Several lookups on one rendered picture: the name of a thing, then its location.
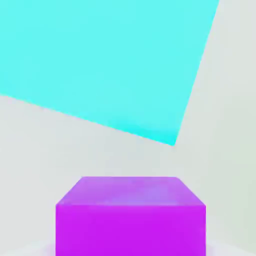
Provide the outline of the large cyan box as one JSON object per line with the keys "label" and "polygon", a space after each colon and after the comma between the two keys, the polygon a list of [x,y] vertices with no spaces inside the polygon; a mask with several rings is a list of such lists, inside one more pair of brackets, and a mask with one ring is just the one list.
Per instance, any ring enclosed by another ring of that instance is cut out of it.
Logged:
{"label": "large cyan box", "polygon": [[0,95],[173,146],[219,0],[0,0]]}

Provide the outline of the small purple cube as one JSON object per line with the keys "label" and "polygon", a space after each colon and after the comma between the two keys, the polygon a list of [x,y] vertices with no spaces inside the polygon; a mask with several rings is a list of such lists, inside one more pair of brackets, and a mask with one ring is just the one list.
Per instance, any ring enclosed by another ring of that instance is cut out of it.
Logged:
{"label": "small purple cube", "polygon": [[55,206],[55,256],[206,256],[206,205],[176,177],[82,177]]}

